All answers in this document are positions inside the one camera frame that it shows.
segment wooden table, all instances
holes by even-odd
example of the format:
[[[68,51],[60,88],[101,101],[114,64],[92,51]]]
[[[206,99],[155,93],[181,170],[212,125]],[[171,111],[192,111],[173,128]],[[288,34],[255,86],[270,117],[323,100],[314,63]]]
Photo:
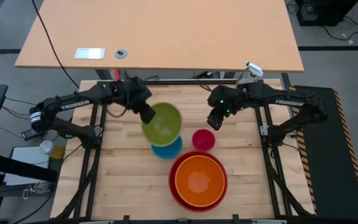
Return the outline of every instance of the wooden table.
[[[45,0],[40,14],[67,68],[303,72],[283,0]],[[106,53],[78,60],[78,48]],[[38,18],[16,66],[59,67]]]
[[[280,80],[265,82],[281,88]],[[82,81],[80,90],[87,90],[95,83]],[[193,150],[192,134],[200,128],[211,129],[206,123],[211,110],[206,103],[209,92],[198,85],[150,85],[149,88],[153,93],[148,100],[151,105],[167,101],[179,108],[183,116],[184,148],[181,153]],[[111,105],[110,109],[118,114],[122,107]],[[75,109],[73,122],[81,126],[89,124],[91,110],[91,105]],[[289,118],[286,106],[273,105],[270,111],[275,124]],[[258,130],[255,110],[249,108],[225,118],[222,128],[214,131],[216,145],[210,152],[226,169],[227,194],[210,212],[193,213],[181,208],[170,195],[168,171],[173,159],[160,159],[153,154],[142,134],[139,115],[128,112],[119,119],[107,115],[92,220],[122,220],[124,215],[130,215],[132,220],[229,219],[232,214],[239,214],[240,218],[273,218]],[[296,146],[295,139],[286,138],[284,142]],[[78,139],[69,140],[66,154],[79,144]],[[279,147],[279,150],[288,188],[309,212],[313,212],[299,152],[288,146]],[[63,163],[51,217],[58,215],[76,192],[83,155],[84,150],[77,150]],[[278,201],[284,213],[280,193]],[[86,197],[83,205],[82,215],[85,214]]]

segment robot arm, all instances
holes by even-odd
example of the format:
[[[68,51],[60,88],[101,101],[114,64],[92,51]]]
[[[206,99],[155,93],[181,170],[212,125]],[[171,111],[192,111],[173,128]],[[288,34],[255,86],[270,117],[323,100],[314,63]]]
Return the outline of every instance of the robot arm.
[[[94,127],[81,127],[60,119],[57,117],[59,112],[89,104],[117,103],[135,114],[139,113],[141,120],[149,123],[155,115],[155,111],[146,103],[146,99],[150,96],[152,96],[150,90],[137,77],[124,82],[98,82],[87,91],[47,98],[40,102],[30,109],[31,126],[38,132],[52,129],[59,134],[78,137],[84,147],[91,147],[96,139]]]
[[[271,144],[281,142],[291,131],[299,130],[308,123],[323,123],[327,120],[324,103],[315,94],[298,94],[294,91],[276,90],[263,83],[245,83],[237,88],[217,86],[208,98],[213,107],[208,116],[208,124],[215,130],[222,126],[224,117],[235,115],[246,108],[255,108],[268,104],[292,106],[300,109],[298,115],[279,126],[268,128]]]

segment green bowl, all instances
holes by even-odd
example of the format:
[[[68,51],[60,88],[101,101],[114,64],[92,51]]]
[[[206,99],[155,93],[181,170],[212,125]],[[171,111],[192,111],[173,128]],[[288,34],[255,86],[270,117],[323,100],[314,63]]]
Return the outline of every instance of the green bowl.
[[[169,146],[180,135],[180,112],[176,106],[170,103],[157,103],[152,108],[155,111],[155,116],[149,124],[142,122],[143,134],[154,146]]]

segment stacked bowls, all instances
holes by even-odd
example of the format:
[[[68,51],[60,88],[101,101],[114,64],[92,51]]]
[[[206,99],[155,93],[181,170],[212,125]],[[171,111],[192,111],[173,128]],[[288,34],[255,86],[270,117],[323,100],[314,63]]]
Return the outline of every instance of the stacked bowls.
[[[227,190],[223,165],[203,151],[181,155],[171,166],[168,181],[173,198],[192,212],[206,212],[218,206]]]
[[[170,103],[157,103],[152,108],[155,116],[149,124],[142,122],[142,131],[151,143],[154,154],[162,159],[172,159],[183,147],[180,137],[181,114]]]

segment blue bowl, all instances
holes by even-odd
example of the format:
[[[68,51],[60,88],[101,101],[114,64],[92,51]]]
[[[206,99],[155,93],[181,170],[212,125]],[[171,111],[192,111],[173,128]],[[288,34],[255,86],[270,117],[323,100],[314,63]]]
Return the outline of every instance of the blue bowl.
[[[180,150],[183,148],[183,141],[181,136],[179,136],[172,144],[169,146],[154,146],[152,145],[152,150],[154,154],[159,156],[162,159],[172,159],[177,156]]]

